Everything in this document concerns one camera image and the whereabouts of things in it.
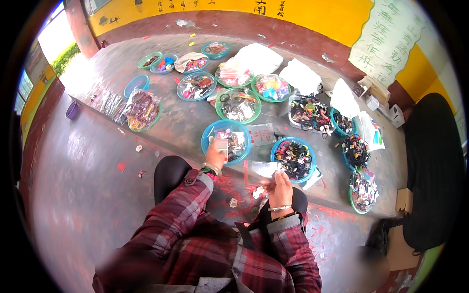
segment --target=small white box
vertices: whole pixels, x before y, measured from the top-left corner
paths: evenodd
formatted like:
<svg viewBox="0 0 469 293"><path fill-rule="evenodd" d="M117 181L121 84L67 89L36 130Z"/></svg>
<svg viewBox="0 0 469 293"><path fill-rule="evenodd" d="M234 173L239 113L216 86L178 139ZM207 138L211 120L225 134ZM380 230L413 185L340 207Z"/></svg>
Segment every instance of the small white box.
<svg viewBox="0 0 469 293"><path fill-rule="evenodd" d="M375 98L374 95L369 95L368 98L366 98L366 105L368 108L370 108L372 111L375 111L379 107L379 102L378 99Z"/></svg>
<svg viewBox="0 0 469 293"><path fill-rule="evenodd" d="M391 109L389 109L389 115L391 116L391 123L394 127L399 128L404 124L404 115L397 104L394 104Z"/></svg>

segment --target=green shrub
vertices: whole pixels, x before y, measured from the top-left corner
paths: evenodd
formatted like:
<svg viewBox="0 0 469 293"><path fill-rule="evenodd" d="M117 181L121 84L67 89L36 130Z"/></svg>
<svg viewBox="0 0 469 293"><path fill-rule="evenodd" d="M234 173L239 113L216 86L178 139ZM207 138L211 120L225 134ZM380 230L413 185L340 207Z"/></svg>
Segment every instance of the green shrub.
<svg viewBox="0 0 469 293"><path fill-rule="evenodd" d="M76 42L65 49L65 51L60 54L51 64L55 74L60 77L65 71L65 68L70 64L72 58L75 57L75 55L77 55L79 52L80 48L78 48Z"/></svg>

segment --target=white banner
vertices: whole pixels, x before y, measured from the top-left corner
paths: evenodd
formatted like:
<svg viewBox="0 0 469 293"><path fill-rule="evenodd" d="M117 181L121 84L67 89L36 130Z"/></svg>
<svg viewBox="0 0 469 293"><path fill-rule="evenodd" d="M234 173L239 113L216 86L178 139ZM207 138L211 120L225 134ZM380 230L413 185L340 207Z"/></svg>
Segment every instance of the white banner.
<svg viewBox="0 0 469 293"><path fill-rule="evenodd" d="M388 87L404 69L426 21L420 7L411 0L374 2L370 18L353 44L348 60Z"/></svg>

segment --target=hand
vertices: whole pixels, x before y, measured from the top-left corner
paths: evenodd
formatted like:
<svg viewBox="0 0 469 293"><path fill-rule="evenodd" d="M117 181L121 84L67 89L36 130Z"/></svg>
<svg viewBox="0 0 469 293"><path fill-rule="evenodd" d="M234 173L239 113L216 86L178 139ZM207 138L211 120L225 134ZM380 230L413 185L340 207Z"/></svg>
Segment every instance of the hand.
<svg viewBox="0 0 469 293"><path fill-rule="evenodd" d="M285 205L292 205L293 185L288 178L288 175L283 171L275 171L274 174L275 185L267 186L270 190L269 205L271 208L278 208ZM272 220L293 212L292 208L271 211Z"/></svg>
<svg viewBox="0 0 469 293"><path fill-rule="evenodd" d="M205 156L205 161L207 163L214 164L220 170L222 169L225 163L225 154L222 150L220 152L217 151L217 149L215 148L215 142L208 147L207 155Z"/></svg>

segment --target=plaid jacket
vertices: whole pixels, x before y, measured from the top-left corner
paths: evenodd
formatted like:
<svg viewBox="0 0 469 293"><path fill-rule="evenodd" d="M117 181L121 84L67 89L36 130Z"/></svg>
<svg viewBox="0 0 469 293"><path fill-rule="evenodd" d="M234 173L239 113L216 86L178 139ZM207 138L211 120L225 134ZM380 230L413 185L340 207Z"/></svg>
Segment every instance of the plaid jacket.
<svg viewBox="0 0 469 293"><path fill-rule="evenodd" d="M320 292L321 277L302 231L299 215L267 225L274 259L262 253L262 234L250 231L255 249L209 213L199 215L213 182L191 170L180 186L146 216L131 240L116 249L113 260L97 267L98 293L216 293L228 284L238 292Z"/></svg>

